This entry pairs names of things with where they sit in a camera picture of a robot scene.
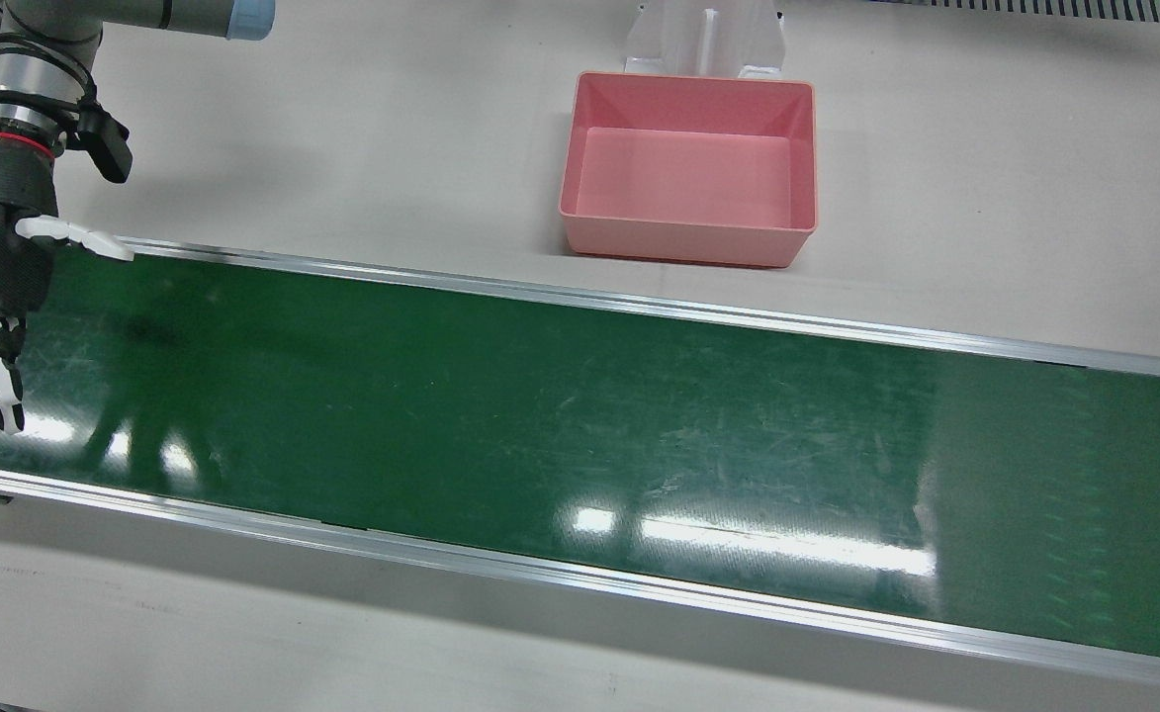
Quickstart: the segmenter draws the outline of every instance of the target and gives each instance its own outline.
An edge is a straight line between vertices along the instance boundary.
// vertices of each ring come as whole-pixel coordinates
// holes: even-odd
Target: vent grate
[[[940,8],[1027,13],[1160,23],[1160,0],[904,0]]]

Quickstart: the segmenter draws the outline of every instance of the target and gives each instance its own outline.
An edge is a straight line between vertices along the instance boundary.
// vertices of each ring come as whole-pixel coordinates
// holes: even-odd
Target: pink plastic tray
[[[813,85],[580,75],[561,217],[575,252],[786,267],[813,234]]]

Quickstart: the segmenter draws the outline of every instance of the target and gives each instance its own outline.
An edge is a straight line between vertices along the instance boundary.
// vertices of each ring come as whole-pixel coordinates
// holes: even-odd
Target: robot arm
[[[58,242],[131,260],[110,234],[58,217],[53,166],[81,150],[106,180],[131,172],[129,132],[96,96],[104,22],[262,39],[275,0],[6,0],[0,22],[0,433],[23,428],[15,369],[24,324],[46,298]]]

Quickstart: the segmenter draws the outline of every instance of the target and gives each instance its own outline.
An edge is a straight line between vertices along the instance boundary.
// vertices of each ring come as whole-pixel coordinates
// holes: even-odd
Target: conveyor belt
[[[1160,379],[65,255],[0,468],[1160,656]]]

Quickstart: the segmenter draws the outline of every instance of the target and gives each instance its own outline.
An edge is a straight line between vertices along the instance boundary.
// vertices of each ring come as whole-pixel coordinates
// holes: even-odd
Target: blue cap
[[[263,39],[276,19],[276,0],[237,0],[227,20],[227,39]]]

